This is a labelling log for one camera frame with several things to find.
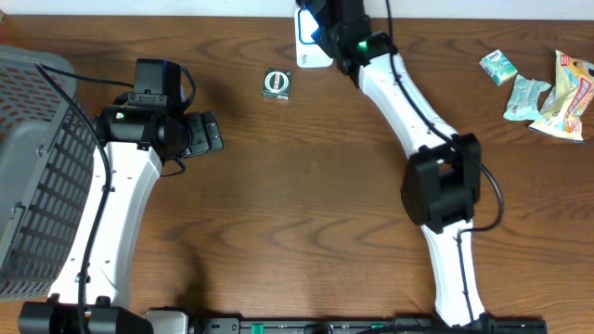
wood grain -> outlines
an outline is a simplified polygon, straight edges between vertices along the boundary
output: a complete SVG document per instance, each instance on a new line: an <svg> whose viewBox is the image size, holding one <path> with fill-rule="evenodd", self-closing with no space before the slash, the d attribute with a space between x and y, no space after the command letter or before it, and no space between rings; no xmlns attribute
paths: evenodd
<svg viewBox="0 0 594 334"><path fill-rule="evenodd" d="M373 22L385 29L385 21ZM594 58L589 22L396 21L419 89L461 133L474 132L503 187L501 228L474 237L481 297L495 315L542 315L550 333L594 328L594 111L585 145L501 115L511 83L478 67L500 48L527 78L554 82L554 50ZM132 269L134 312L176 305L200 315L386 316L430 312L426 242L403 210L406 159L376 108L336 69L301 70L288 19L17 17L3 44L60 54L77 72L132 81L140 57L168 58L214 109L223 151L162 179L145 212ZM293 71L289 101L264 99L266 67ZM93 113L121 93L81 83ZM174 166L165 166L165 172ZM496 211L484 180L478 225ZM0 332L19 304L0 304Z"/></svg>

snack wrapper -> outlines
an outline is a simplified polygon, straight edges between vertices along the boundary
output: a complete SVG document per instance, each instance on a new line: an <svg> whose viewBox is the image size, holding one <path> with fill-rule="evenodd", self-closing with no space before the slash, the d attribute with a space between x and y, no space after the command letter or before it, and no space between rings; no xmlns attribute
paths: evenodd
<svg viewBox="0 0 594 334"><path fill-rule="evenodd" d="M561 139L583 142L579 117L594 97L594 65L557 51L555 87L540 114L543 119L530 124L531 130Z"/></svg>
<svg viewBox="0 0 594 334"><path fill-rule="evenodd" d="M510 121L542 120L538 113L538 97L549 88L548 83L528 80L518 74L503 118Z"/></svg>

black bracket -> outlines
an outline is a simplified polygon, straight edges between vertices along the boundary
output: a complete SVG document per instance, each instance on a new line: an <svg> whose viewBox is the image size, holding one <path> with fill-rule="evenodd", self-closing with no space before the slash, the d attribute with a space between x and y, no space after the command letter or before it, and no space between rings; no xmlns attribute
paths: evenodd
<svg viewBox="0 0 594 334"><path fill-rule="evenodd" d="M184 121L192 133L188 154L184 159L223 148L223 138L214 111L185 114Z"/></svg>
<svg viewBox="0 0 594 334"><path fill-rule="evenodd" d="M122 307L87 306L91 333L153 334L147 319ZM27 334L79 333L76 305L60 304L57 299L47 302L25 302L20 311L19 331Z"/></svg>
<svg viewBox="0 0 594 334"><path fill-rule="evenodd" d="M421 148L408 160L400 191L410 220L437 234L459 220L469 221L481 193L480 169L475 162L481 160L478 140L473 134L456 135L452 140L471 156L448 144Z"/></svg>
<svg viewBox="0 0 594 334"><path fill-rule="evenodd" d="M359 87L359 68L375 57L398 53L384 32L372 32L363 0L303 0L318 24L312 34L316 44L334 58L343 74Z"/></svg>
<svg viewBox="0 0 594 334"><path fill-rule="evenodd" d="M443 327L447 332L447 325L441 319L430 315L399 315L394 320L395 327L406 328L439 328ZM463 329L470 329L469 333L484 334L547 334L547 322L539 318L516 318L496 319L491 315L482 314L478 320L465 327L453 327L451 330L460 332Z"/></svg>

black cable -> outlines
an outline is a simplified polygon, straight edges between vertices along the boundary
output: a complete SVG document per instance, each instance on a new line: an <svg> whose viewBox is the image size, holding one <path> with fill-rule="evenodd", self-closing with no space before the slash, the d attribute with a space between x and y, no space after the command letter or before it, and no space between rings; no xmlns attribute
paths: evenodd
<svg viewBox="0 0 594 334"><path fill-rule="evenodd" d="M97 149L99 151L99 155L101 156L101 160L103 161L103 166L105 167L105 185L103 186L103 194L101 195L101 201L99 202L99 206L97 208L97 214L95 215L95 221L91 226L91 232L89 233L89 239L86 241L86 246L84 247L84 255L83 261L81 264L81 273L79 275L79 282L78 282L78 304L77 304L77 315L78 315L78 323L81 333L83 334L90 334L88 325L86 324L85 316L84 316L84 298L85 298L85 286L86 280L88 279L88 263L91 257L91 250L93 249L93 244L95 242L95 237L97 236L97 231L99 229L99 223L101 222L101 217L103 216L103 211L105 210L105 205L108 201L108 196L110 195L111 191L111 168L110 168L110 161L108 160L108 156L105 153L105 150L101 146L99 141L99 137L95 132L95 128L88 120L86 115L83 113L82 110L78 108L76 103L72 101L71 97L62 90L62 88L47 74L44 70L43 65L35 64L35 68L39 71L39 73L44 77L44 79L58 92L58 94L68 103L70 109L73 112L77 113L79 118L83 121L84 126L89 130L95 145L97 145Z"/></svg>
<svg viewBox="0 0 594 334"><path fill-rule="evenodd" d="M196 83L194 83L194 79L192 75L189 73L189 70L186 68L182 68L182 73L186 75L189 84L192 86L192 94L184 101L182 104L182 112L186 111L186 109L194 103L194 98L196 97Z"/></svg>
<svg viewBox="0 0 594 334"><path fill-rule="evenodd" d="M324 327L315 328L310 334L334 334L334 328L330 325Z"/></svg>
<svg viewBox="0 0 594 334"><path fill-rule="evenodd" d="M121 93L113 100L113 102L111 104L117 105L117 106L123 106L124 104L126 104L126 102L128 102L129 96L130 96L130 92Z"/></svg>
<svg viewBox="0 0 594 334"><path fill-rule="evenodd" d="M356 334L479 334L484 333L479 329L472 328L438 328L438 327L420 327L420 326L397 326L389 328L372 328L362 330Z"/></svg>
<svg viewBox="0 0 594 334"><path fill-rule="evenodd" d="M57 74L62 74L62 75L67 76L67 77L71 77L71 78L78 79L78 80L84 80L84 81L88 81L88 82L91 82L91 83L96 83L96 84L116 84L116 85L122 85L122 86L125 86L125 87L134 88L134 85L131 84L131 83L125 83L125 82L119 82L119 81L113 81L113 80L106 80L106 79L98 79L98 78L86 77L86 76L83 76L83 75L74 74L74 73L70 73L70 72L66 72L66 71L54 69L54 68L49 67L49 66L44 65L44 64L41 64L41 67L44 68L44 70L46 70L46 71L53 71L54 73L57 73Z"/></svg>
<svg viewBox="0 0 594 334"><path fill-rule="evenodd" d="M181 158L175 157L174 158L174 161L177 162L177 165L179 166L179 168L181 168L181 170L179 170L179 171L177 171L175 173L161 175L161 177L176 176L176 175L179 175L179 174L184 173L186 171L186 164L181 160Z"/></svg>
<svg viewBox="0 0 594 334"><path fill-rule="evenodd" d="M388 9L388 30L389 30L389 34L390 34L390 41L393 41L394 40L394 27L392 24L392 10L390 9L390 1L389 0L386 0L386 6ZM417 115L419 115L421 120L427 125L429 130L432 131L433 133L435 133L435 135L440 137L442 140L444 140L450 147L452 147L453 149L458 151L460 154L464 155L466 158L469 158L474 164L476 164L478 166L478 168L481 170L481 172L483 172L484 175L486 176L486 178L489 180L489 183L491 184L491 187L493 188L493 190L495 191L495 194L497 196L498 209L497 209L497 217L496 217L495 221L492 224L485 226L485 227L474 227L474 228L467 228L467 229L460 230L460 231L458 231L458 234L456 237L456 242L458 243L458 256L459 256L459 261L460 261L460 271L462 274L462 284L464 287L463 293L466 298L466 303L468 305L468 312L469 312L469 315L471 317L471 322L472 322L472 321L474 321L474 319L473 319L471 301L470 301L469 292L468 292L468 282L466 280L466 272L464 269L464 259L463 259L463 255L462 255L462 246L461 246L462 238L461 238L461 236L462 236L462 234L467 233L467 232L471 233L471 232L490 231L490 230L494 229L495 227L497 227L499 224L501 224L501 220L503 219L503 212L505 211L505 202L503 200L503 194L501 192L501 188L500 188L499 184L497 183L497 180L491 174L491 172L486 168L486 166L484 166L484 164L482 164L480 161L478 161L476 159L476 157L474 155L472 155L470 152L468 152L465 148L461 147L458 143L454 142L450 137L442 134L439 130L437 130L437 128L435 128L435 125L431 121L429 121L427 119L427 117L420 111L419 107L413 101L413 99L410 97L406 88L400 81L400 76L396 73L396 69L394 66L394 49L393 48L390 49L390 66L392 68L392 73L394 74L394 79L395 79L396 83L398 84L398 86L400 87L400 90L402 91L403 95L407 99L407 101L410 104L410 106L412 107L412 109L415 110Z"/></svg>

